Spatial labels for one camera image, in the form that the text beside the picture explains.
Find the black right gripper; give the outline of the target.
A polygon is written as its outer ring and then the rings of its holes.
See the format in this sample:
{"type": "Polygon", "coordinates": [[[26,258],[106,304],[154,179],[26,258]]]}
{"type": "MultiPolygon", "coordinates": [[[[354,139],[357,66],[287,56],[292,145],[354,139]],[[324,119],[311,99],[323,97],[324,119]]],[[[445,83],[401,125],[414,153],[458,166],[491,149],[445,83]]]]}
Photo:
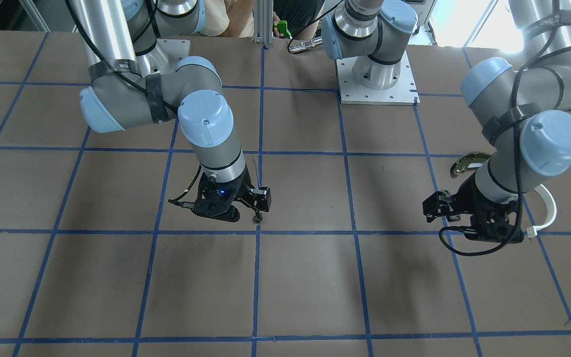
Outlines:
{"type": "Polygon", "coordinates": [[[251,208],[254,219],[262,219],[262,212],[269,212],[272,203],[269,187],[256,189],[251,176],[244,171],[232,181],[217,182],[214,178],[202,174],[199,180],[199,213],[232,212],[234,201],[251,208]]]}

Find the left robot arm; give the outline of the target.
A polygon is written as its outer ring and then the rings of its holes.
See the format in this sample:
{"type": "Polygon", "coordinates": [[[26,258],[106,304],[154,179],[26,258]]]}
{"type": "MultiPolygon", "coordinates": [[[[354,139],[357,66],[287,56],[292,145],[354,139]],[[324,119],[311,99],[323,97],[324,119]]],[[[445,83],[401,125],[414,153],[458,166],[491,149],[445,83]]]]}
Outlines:
{"type": "Polygon", "coordinates": [[[460,90],[495,152],[451,194],[437,191],[422,202],[427,222],[458,221],[469,237],[502,241],[520,221],[521,197],[571,166],[571,3],[511,0],[524,41],[519,70],[503,58],[472,67],[460,90]]]}

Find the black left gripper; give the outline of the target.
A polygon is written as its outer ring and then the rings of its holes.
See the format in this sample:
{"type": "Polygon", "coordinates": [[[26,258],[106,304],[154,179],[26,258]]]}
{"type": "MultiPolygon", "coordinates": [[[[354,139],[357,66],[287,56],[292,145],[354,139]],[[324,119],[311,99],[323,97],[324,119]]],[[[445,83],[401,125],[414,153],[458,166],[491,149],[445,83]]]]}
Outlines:
{"type": "MultiPolygon", "coordinates": [[[[446,217],[447,222],[460,221],[464,214],[479,215],[482,219],[496,221],[498,216],[505,216],[511,225],[516,227],[515,221],[510,221],[509,215],[516,212],[517,203],[514,199],[506,199],[506,203],[496,203],[485,197],[474,181],[474,175],[470,176],[460,186],[455,194],[448,190],[439,190],[431,194],[422,202],[422,213],[427,222],[432,222],[438,217],[446,217]]],[[[469,226],[449,226],[449,229],[458,229],[463,232],[469,226]]]]}

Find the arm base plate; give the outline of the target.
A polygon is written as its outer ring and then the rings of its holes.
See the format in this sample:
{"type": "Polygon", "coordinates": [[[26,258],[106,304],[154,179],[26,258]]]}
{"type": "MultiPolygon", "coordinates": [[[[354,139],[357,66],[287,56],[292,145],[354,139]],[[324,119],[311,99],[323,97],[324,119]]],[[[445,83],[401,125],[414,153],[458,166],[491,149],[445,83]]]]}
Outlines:
{"type": "Polygon", "coordinates": [[[174,72],[177,63],[189,55],[190,46],[188,39],[158,39],[156,47],[149,53],[150,72],[174,72]]]}
{"type": "Polygon", "coordinates": [[[392,65],[367,56],[338,59],[336,70],[343,104],[412,106],[421,102],[406,52],[392,65]]]}

